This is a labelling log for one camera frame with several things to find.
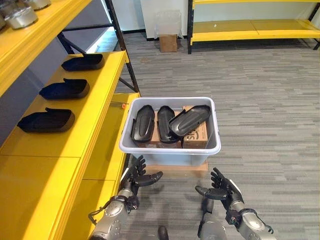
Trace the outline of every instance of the black shelf post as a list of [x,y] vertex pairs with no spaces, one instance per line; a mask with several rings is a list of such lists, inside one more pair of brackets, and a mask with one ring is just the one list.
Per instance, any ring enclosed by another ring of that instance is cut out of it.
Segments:
[[191,38],[192,38],[193,29],[194,29],[194,12],[195,10],[193,9],[193,0],[188,0],[188,23],[187,23],[188,54],[191,54],[192,52]]
[[[126,54],[128,56],[128,59],[129,59],[129,54],[128,54],[128,51],[127,51],[127,48],[126,48],[124,36],[123,36],[123,34],[121,32],[121,29],[120,29],[120,26],[119,26],[119,23],[118,23],[117,15],[116,15],[115,8],[114,8],[114,5],[112,3],[112,0],[104,0],[104,1],[105,1],[105,4],[106,4],[106,8],[107,8],[107,10],[109,12],[109,16],[111,18],[111,23],[65,28],[58,34],[57,37],[60,40],[61,44],[63,45],[64,49],[66,50],[66,52],[68,54],[75,54],[75,52],[73,51],[73,49],[71,47],[75,48],[76,50],[78,50],[82,54],[86,54],[86,53],[85,53],[85,51],[80,49],[77,45],[75,45],[74,43],[72,43],[71,41],[66,39],[64,34],[63,34],[63,32],[113,27],[114,31],[115,31],[115,34],[116,34],[116,37],[118,39],[119,46],[120,46],[122,51],[126,52]],[[136,76],[135,76],[134,70],[132,68],[130,59],[129,59],[129,62],[126,63],[126,67],[128,68],[128,71],[129,71],[133,86],[131,86],[129,83],[127,83],[122,78],[119,78],[119,81],[121,83],[123,83],[124,85],[126,85],[131,90],[133,90],[134,92],[140,93],[140,90],[139,90],[139,87],[138,87],[138,83],[137,83],[137,80],[136,80]]]
[[[312,21],[312,19],[313,19],[314,16],[316,15],[316,13],[317,13],[317,11],[318,11],[319,8],[320,8],[320,2],[318,2],[318,3],[315,5],[313,11],[312,11],[311,14],[310,14],[310,16],[309,16],[309,18],[308,18],[308,20],[309,20],[310,22]],[[313,50],[318,50],[318,48],[320,47],[320,41],[318,41],[317,39],[314,39],[314,40],[316,40],[316,45],[315,45],[315,47],[314,47]]]
[[[111,18],[111,23],[112,23],[112,25],[114,27],[114,31],[115,31],[116,37],[118,38],[118,43],[120,45],[120,48],[121,48],[122,51],[126,51],[126,54],[128,55],[128,58],[129,58],[129,54],[128,54],[128,51],[127,51],[127,48],[126,48],[124,36],[123,36],[123,34],[121,32],[121,29],[120,29],[120,26],[119,26],[119,23],[118,23],[118,19],[117,19],[117,15],[116,15],[116,11],[115,11],[114,5],[112,3],[112,0],[104,0],[104,1],[105,1],[105,4],[106,4],[106,8],[108,9],[109,16]],[[133,83],[134,91],[136,93],[139,93],[140,90],[139,90],[139,87],[138,87],[138,83],[137,83],[137,80],[136,80],[136,76],[135,76],[134,70],[133,70],[132,65],[131,65],[130,58],[129,58],[129,62],[126,63],[126,67],[128,68],[128,71],[129,71],[129,74],[130,74],[130,77],[131,77],[131,81]]]

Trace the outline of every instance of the clear plastic box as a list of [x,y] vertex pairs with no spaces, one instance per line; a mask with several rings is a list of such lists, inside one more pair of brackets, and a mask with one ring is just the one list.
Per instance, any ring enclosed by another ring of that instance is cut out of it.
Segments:
[[154,38],[156,39],[160,35],[173,34],[183,38],[181,26],[180,10],[159,11],[155,15]]
[[[154,111],[167,105],[174,111],[182,111],[183,106],[208,105],[211,115],[206,121],[208,142],[205,149],[192,148],[144,148],[137,147],[131,139],[133,119],[144,105],[151,105]],[[130,107],[122,136],[120,149],[135,157],[143,155],[148,165],[179,165],[199,166],[208,156],[217,154],[221,149],[221,142],[216,117],[215,103],[209,97],[140,97],[135,99]]]

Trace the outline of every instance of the silver container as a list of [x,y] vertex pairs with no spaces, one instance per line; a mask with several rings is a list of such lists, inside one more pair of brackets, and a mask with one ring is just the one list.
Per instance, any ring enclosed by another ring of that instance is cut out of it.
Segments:
[[23,0],[23,2],[25,4],[27,4],[28,6],[32,7],[33,10],[40,10],[40,9],[44,9],[46,7],[48,7],[49,5],[51,5],[51,1],[50,0]]
[[18,8],[4,20],[12,29],[25,28],[38,20],[38,17],[32,7]]

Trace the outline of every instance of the brown cardboard box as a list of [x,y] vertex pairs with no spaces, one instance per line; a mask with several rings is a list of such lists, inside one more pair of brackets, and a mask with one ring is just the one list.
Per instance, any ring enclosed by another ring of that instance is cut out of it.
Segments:
[[[186,111],[193,106],[183,106]],[[207,124],[204,121],[194,131],[183,138],[182,148],[184,149],[205,149],[208,142]]]
[[153,134],[152,134],[152,138],[150,141],[148,142],[140,142],[138,143],[138,147],[139,148],[161,148],[161,149],[181,149],[181,141],[177,141],[174,143],[163,143],[160,141],[159,139],[159,132],[158,132],[158,112],[155,111],[154,112],[154,130],[153,130]]
[[176,165],[148,165],[145,170],[147,172],[164,172],[165,176],[174,177],[174,178],[185,178],[185,177],[205,177],[208,175],[208,161],[205,160],[199,166],[176,166]]
[[178,49],[177,34],[160,35],[160,52],[176,52]]

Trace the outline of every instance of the shelf board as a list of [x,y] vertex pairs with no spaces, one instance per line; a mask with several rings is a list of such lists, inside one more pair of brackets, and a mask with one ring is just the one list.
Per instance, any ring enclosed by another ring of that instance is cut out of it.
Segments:
[[38,21],[26,28],[0,31],[0,96],[37,55],[92,0],[51,0],[36,12]]
[[193,42],[319,38],[320,30],[306,19],[263,19],[195,22]]
[[126,159],[126,154],[119,149],[119,142],[130,104],[138,97],[139,93],[114,94],[112,101],[127,103],[126,108],[112,104],[108,109],[67,220],[63,240],[88,239],[94,229],[87,218],[88,213],[99,209],[118,193]]
[[0,155],[2,239],[54,239],[78,157]]
[[[112,180],[83,179],[61,239],[88,239],[95,228],[88,218],[88,213],[105,205],[117,194],[117,190]],[[100,212],[94,219],[100,220],[103,214],[103,211]]]
[[193,6],[197,4],[228,4],[228,3],[254,3],[254,2],[302,2],[317,3],[319,0],[193,0]]
[[[125,153],[119,148],[119,142],[131,102],[138,97],[139,93],[116,93],[113,95],[83,175],[84,179],[114,180],[116,185],[119,184],[126,158]],[[125,109],[122,109],[121,104],[118,103],[126,103]]]
[[[10,224],[0,230],[3,239],[61,239],[66,224],[74,226],[68,222],[70,212],[71,217],[76,215],[79,226],[88,226],[89,223],[90,227],[87,214],[101,205],[101,201],[106,202],[117,193],[126,158],[119,149],[119,141],[130,104],[137,97],[139,93],[113,95],[112,102],[127,103],[126,108],[111,103],[89,163],[83,157],[0,155],[3,190],[0,224],[4,226],[10,219]],[[98,192],[98,195],[92,193],[90,199],[88,196],[83,198],[84,194],[91,194],[87,190],[92,188],[99,190],[104,199],[96,201],[100,196]],[[97,205],[89,204],[82,209],[83,200]],[[86,214],[79,217],[83,211],[87,211]],[[90,228],[75,230],[73,227],[71,230],[72,234],[80,234],[87,229]]]
[[45,112],[46,107],[70,109],[75,115],[71,129],[61,133],[26,133],[16,126],[0,149],[0,155],[89,159],[124,63],[128,60],[125,51],[103,53],[103,57],[105,65],[101,69],[67,72],[59,67],[48,82],[62,82],[63,78],[86,79],[90,86],[86,97],[46,100],[38,95],[24,113],[26,116],[35,112]]

